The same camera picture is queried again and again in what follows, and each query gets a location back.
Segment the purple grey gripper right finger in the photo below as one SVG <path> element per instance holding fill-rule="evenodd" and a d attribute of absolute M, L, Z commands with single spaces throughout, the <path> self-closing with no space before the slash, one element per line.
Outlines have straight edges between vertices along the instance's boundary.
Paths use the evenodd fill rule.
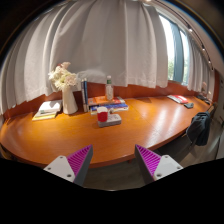
<path fill-rule="evenodd" d="M 135 145 L 135 157 L 145 184 L 160 180 L 182 169 L 182 166 L 169 155 L 160 156 L 140 145 Z"/>

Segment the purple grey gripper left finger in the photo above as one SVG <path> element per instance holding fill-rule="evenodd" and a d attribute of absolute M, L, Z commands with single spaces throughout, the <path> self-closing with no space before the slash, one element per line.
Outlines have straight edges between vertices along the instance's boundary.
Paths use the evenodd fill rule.
<path fill-rule="evenodd" d="M 82 186 L 93 156 L 93 146 L 88 145 L 70 154 L 58 156 L 44 170 Z"/>

